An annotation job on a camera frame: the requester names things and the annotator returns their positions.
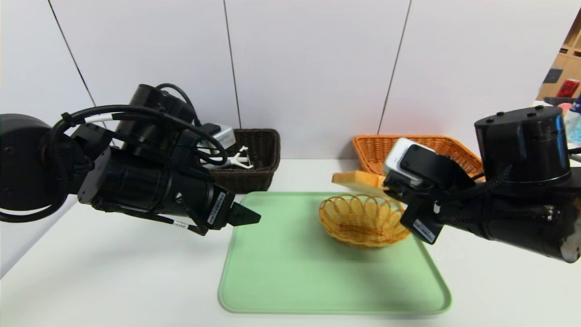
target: small round basket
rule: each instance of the small round basket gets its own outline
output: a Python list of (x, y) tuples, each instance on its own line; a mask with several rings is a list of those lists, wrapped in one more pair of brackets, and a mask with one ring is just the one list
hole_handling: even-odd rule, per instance
[(327, 233), (341, 243), (380, 248), (405, 239), (410, 231), (401, 223), (399, 202), (366, 194), (342, 194), (319, 206), (319, 218)]

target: orange wicker basket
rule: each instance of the orange wicker basket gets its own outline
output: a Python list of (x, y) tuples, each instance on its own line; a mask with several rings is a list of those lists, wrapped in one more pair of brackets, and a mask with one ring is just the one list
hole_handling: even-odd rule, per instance
[(401, 204), (367, 194), (341, 194), (319, 206), (321, 224), (331, 237), (350, 246), (380, 248), (410, 235), (401, 223)]
[(359, 157), (361, 170), (383, 175), (383, 162), (400, 137), (434, 149), (439, 154), (449, 155), (470, 175), (483, 172), (482, 161), (462, 143), (447, 136), (434, 135), (359, 135), (353, 138), (353, 146)]

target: label sticker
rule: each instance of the label sticker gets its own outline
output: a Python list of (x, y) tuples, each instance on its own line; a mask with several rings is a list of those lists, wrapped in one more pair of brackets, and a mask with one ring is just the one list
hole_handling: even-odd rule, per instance
[(182, 223), (182, 222), (179, 222), (179, 221), (174, 221), (174, 223), (172, 225), (178, 226), (178, 227), (181, 227), (181, 228), (185, 228), (185, 229), (188, 229), (188, 227), (189, 227), (188, 224)]
[(220, 212), (220, 208), (222, 207), (222, 202), (224, 202), (224, 199), (226, 198), (226, 193), (220, 193), (220, 195), (218, 196), (218, 199), (216, 199), (216, 203), (214, 203), (214, 208), (212, 208), (212, 212), (210, 213), (210, 216), (208, 217), (208, 223), (211, 225), (214, 223), (214, 221), (216, 220), (216, 216), (218, 215), (218, 212)]
[(418, 230), (418, 232), (420, 232), (422, 235), (424, 235), (424, 237), (430, 241), (430, 243), (433, 243), (434, 240), (436, 239), (436, 236), (434, 236), (434, 234), (432, 233), (432, 231), (430, 231), (426, 225), (424, 225), (424, 223), (422, 223), (419, 220), (415, 220), (414, 221), (414, 227)]

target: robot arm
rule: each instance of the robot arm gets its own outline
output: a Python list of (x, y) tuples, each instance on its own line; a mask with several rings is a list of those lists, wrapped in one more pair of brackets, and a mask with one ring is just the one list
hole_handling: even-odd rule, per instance
[(401, 223), (429, 244), (450, 225), (566, 262), (579, 259), (581, 168), (569, 166), (561, 108), (499, 112), (475, 127), (483, 183), (450, 157), (397, 142), (384, 185), (408, 204)]
[[(26, 215), (0, 212), (0, 221), (42, 219), (56, 212), (68, 194), (76, 194), (80, 203), (97, 210), (169, 223), (201, 235), (227, 223), (257, 223), (260, 215), (235, 203), (235, 195), (216, 185), (200, 164), (226, 163), (224, 147), (211, 136), (220, 127), (201, 125), (189, 101), (161, 90), (166, 85), (170, 84), (141, 84), (130, 105), (63, 114), (52, 128), (29, 116), (0, 115), (0, 208), (40, 209)], [(93, 124), (103, 120), (119, 120), (117, 131)], [(70, 137), (65, 135), (77, 126)], [(110, 146), (113, 138), (123, 147)], [(210, 147), (204, 150), (200, 144)], [(165, 215), (188, 217), (193, 223)]]

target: light green plastic tray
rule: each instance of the light green plastic tray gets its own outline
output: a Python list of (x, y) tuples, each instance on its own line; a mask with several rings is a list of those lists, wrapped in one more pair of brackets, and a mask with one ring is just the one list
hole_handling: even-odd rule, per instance
[(255, 192), (256, 225), (234, 229), (219, 298), (231, 312), (439, 314), (451, 294), (413, 236), (382, 249), (332, 239), (318, 217), (336, 193)]

